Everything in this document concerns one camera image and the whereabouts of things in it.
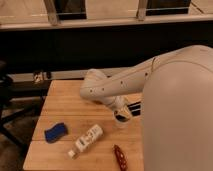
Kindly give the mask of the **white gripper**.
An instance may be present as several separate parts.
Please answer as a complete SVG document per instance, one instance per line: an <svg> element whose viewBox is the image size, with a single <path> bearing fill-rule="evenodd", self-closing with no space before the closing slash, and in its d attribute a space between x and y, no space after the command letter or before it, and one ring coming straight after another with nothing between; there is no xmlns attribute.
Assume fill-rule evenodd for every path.
<svg viewBox="0 0 213 171"><path fill-rule="evenodd" d="M131 119L132 115L138 116L140 114L140 102L128 104L129 101L125 97L120 97L118 99L118 103L116 104L116 108L113 110L113 114L119 122L127 122L128 118Z"/></svg>

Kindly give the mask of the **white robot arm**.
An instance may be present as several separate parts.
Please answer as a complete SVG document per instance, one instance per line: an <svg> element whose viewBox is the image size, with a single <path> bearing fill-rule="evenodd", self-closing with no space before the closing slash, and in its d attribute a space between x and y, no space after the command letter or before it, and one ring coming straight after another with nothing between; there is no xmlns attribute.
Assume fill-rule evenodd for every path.
<svg viewBox="0 0 213 171"><path fill-rule="evenodd" d="M112 77L87 72L85 99L142 95L144 171L213 171L213 48L192 45Z"/></svg>

